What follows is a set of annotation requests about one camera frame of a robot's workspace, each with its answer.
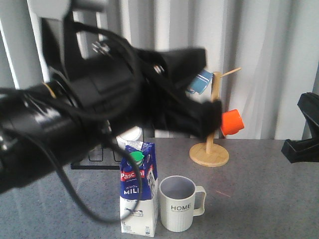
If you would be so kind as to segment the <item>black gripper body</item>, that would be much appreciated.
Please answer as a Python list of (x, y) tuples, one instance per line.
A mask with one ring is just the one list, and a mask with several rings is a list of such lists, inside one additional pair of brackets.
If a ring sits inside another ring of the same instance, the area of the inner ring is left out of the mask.
[(185, 106), (185, 90), (205, 66), (202, 48), (156, 52), (137, 49), (88, 61), (81, 76), (67, 83), (72, 103), (53, 100), (58, 110), (85, 120), (108, 121), (113, 135), (132, 126), (163, 130), (164, 108)]

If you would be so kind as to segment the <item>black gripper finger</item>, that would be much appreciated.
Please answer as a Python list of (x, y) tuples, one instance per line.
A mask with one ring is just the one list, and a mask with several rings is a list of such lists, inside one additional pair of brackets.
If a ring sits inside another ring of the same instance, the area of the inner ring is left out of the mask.
[(185, 106), (167, 106), (164, 108), (161, 122), (163, 130), (207, 138), (222, 124), (222, 102), (215, 100), (199, 103), (191, 100)]

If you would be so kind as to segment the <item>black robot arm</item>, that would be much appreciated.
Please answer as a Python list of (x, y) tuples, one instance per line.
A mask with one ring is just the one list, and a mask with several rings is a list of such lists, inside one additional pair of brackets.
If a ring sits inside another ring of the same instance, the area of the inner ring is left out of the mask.
[[(221, 125), (220, 101), (199, 103), (185, 93), (206, 65), (203, 48), (136, 49), (139, 79), (123, 51), (83, 61), (77, 78), (59, 72), (47, 85), (0, 101), (0, 190), (24, 187), (57, 167), (82, 160), (99, 144), (134, 126), (206, 138)], [(52, 152), (57, 164), (46, 154)]]

